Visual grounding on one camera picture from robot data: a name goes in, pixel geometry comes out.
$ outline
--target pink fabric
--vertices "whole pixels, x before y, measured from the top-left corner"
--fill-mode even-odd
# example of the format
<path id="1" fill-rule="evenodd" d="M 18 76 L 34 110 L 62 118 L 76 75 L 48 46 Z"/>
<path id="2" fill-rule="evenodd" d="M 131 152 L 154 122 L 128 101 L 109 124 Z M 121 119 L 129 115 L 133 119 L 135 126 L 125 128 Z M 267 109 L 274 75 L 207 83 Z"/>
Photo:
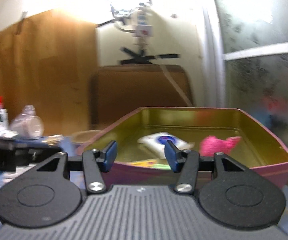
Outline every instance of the pink fabric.
<path id="1" fill-rule="evenodd" d="M 202 156 L 212 157 L 217 152 L 229 154 L 237 145 L 241 137 L 229 137 L 226 140 L 218 139 L 216 136 L 208 136 L 200 143 L 199 151 Z"/>

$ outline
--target black device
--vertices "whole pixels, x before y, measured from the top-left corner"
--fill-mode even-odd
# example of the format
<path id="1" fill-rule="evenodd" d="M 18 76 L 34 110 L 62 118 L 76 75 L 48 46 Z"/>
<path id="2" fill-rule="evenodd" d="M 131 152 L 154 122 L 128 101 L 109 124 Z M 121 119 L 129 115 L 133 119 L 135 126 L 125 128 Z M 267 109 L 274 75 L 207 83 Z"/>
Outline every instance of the black device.
<path id="1" fill-rule="evenodd" d="M 167 141 L 166 159 L 180 172 L 175 185 L 107 188 L 101 172 L 116 154 L 114 141 L 81 157 L 60 152 L 3 186 L 0 240 L 288 239 L 276 226 L 282 191 L 226 154 L 201 157 Z M 85 191 L 68 180 L 76 170 L 84 172 Z M 199 190 L 198 171 L 212 171 Z"/>
<path id="2" fill-rule="evenodd" d="M 15 171 L 16 166 L 39 163 L 62 150 L 58 146 L 0 138 L 0 171 Z"/>
<path id="3" fill-rule="evenodd" d="M 139 53 L 136 53 L 128 48 L 121 47 L 121 51 L 130 55 L 131 59 L 121 60 L 121 65 L 127 64 L 153 64 L 150 62 L 151 59 L 156 59 L 155 55 L 145 55 L 145 50 L 140 49 Z M 158 58 L 179 58 L 179 54 L 160 54 Z"/>

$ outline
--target metal screw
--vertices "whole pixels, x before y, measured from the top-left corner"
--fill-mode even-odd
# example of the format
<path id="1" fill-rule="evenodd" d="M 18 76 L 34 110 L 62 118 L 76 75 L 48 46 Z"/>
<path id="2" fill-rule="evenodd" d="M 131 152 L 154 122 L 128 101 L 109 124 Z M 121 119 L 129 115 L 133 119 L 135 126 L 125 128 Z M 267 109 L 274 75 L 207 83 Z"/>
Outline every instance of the metal screw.
<path id="1" fill-rule="evenodd" d="M 100 152 L 99 149 L 92 149 L 91 151 L 93 152 L 93 154 L 96 154 L 96 153 L 99 153 L 99 152 Z"/>
<path id="2" fill-rule="evenodd" d="M 100 183 L 100 182 L 92 182 L 88 185 L 88 188 L 91 191 L 100 191 L 100 190 L 104 189 L 104 184 Z"/>
<path id="3" fill-rule="evenodd" d="M 32 161 L 35 161 L 35 159 L 36 159 L 36 152 L 33 153 Z"/>
<path id="4" fill-rule="evenodd" d="M 192 186 L 190 184 L 182 183 L 176 186 L 176 190 L 178 192 L 190 192 L 192 189 Z"/>

